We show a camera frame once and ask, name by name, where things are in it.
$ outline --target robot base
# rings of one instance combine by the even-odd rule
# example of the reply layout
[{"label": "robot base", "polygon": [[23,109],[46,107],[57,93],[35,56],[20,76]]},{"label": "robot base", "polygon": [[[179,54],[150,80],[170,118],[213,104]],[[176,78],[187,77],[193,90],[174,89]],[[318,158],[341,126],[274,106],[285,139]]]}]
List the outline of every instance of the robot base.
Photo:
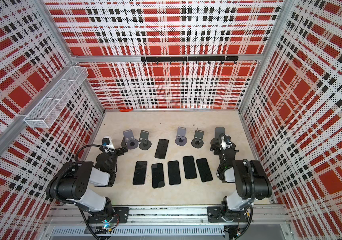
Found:
[{"label": "robot base", "polygon": [[[114,207],[114,213],[119,215],[119,223],[127,223],[128,218],[128,210],[129,207]],[[109,221],[111,216],[105,214],[104,211],[100,212],[90,212],[88,215],[87,222],[88,223],[105,223],[104,220]],[[110,223],[116,223],[117,218],[112,218]]]},{"label": "robot base", "polygon": [[220,207],[207,207],[208,222],[248,222],[246,211],[227,210],[222,215]]}]

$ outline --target wire mesh basket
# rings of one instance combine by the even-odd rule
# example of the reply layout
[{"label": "wire mesh basket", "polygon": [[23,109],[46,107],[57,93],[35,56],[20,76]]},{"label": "wire mesh basket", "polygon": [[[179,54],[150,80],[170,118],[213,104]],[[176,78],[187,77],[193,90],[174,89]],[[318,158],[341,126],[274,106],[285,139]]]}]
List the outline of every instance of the wire mesh basket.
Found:
[{"label": "wire mesh basket", "polygon": [[71,96],[88,76],[85,67],[72,66],[25,117],[30,127],[50,128]]}]

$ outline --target beige floor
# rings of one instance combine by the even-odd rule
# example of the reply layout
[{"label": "beige floor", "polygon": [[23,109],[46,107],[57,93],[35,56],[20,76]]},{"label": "beige floor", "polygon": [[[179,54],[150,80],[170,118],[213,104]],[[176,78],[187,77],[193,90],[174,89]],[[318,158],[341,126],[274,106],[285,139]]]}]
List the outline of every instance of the beige floor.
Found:
[{"label": "beige floor", "polygon": [[[178,127],[187,129],[188,142],[185,146],[175,143]],[[200,205],[220,204],[224,196],[236,191],[235,184],[222,183],[216,177],[219,157],[210,152],[210,141],[214,137],[215,127],[225,127],[226,134],[236,144],[239,153],[236,159],[254,160],[247,138],[245,136],[237,111],[161,111],[161,112],[107,112],[97,133],[95,144],[101,144],[101,139],[110,136],[116,148],[120,147],[123,131],[131,129],[136,139],[140,131],[149,132],[152,146],[143,151],[139,147],[129,150],[124,156],[118,157],[118,172],[112,187],[93,190],[100,195],[107,196],[113,205]],[[204,131],[204,145],[196,149],[191,145],[195,130]],[[159,139],[168,139],[168,149],[165,159],[154,157]],[[100,150],[92,147],[87,161],[95,161]],[[193,156],[194,159],[206,158],[211,169],[213,180],[202,182],[197,171],[196,179],[186,180],[184,177],[183,156]],[[180,185],[168,184],[167,162],[178,160],[181,175]],[[136,161],[147,161],[146,180],[144,185],[133,185],[132,179]],[[165,186],[153,189],[151,183],[151,165],[163,163]],[[255,201],[256,204],[266,203],[268,199]]]}]

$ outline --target smartphone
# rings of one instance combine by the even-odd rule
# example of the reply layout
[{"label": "smartphone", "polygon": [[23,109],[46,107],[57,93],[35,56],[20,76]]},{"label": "smartphone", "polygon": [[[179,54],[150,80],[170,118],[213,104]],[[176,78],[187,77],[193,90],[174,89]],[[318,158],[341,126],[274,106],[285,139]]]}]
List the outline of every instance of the smartphone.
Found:
[{"label": "smartphone", "polygon": [[197,169],[199,170],[200,179],[202,182],[212,181],[210,167],[208,166],[207,159],[200,158],[196,160]]},{"label": "smartphone", "polygon": [[151,165],[152,188],[164,187],[163,163]]},{"label": "smartphone", "polygon": [[197,177],[193,156],[183,157],[183,167],[184,167],[184,176],[186,177],[186,179],[194,179]]},{"label": "smartphone", "polygon": [[159,139],[158,147],[156,148],[155,158],[165,159],[168,147],[167,139]]},{"label": "smartphone", "polygon": [[143,185],[146,179],[147,161],[137,161],[135,165],[133,185]]},{"label": "smartphone", "polygon": [[177,185],[181,183],[180,170],[178,161],[169,161],[168,166],[168,183],[170,185]]}]

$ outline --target plaid wall panel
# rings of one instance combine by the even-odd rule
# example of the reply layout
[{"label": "plaid wall panel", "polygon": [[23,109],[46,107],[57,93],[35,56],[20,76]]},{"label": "plaid wall panel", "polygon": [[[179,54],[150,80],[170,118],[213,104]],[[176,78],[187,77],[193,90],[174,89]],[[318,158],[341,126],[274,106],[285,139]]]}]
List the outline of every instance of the plaid wall panel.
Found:
[{"label": "plaid wall panel", "polygon": [[342,1],[292,6],[244,117],[302,239],[342,238]]},{"label": "plaid wall panel", "polygon": [[81,86],[50,129],[25,128],[0,157],[0,239],[35,239],[54,204],[44,193],[87,144],[101,114]]},{"label": "plaid wall panel", "polygon": [[87,63],[88,81],[106,109],[237,109],[256,61]]},{"label": "plaid wall panel", "polygon": [[283,0],[44,0],[74,55],[256,54]]},{"label": "plaid wall panel", "polygon": [[66,64],[30,1],[0,1],[0,133]]}]

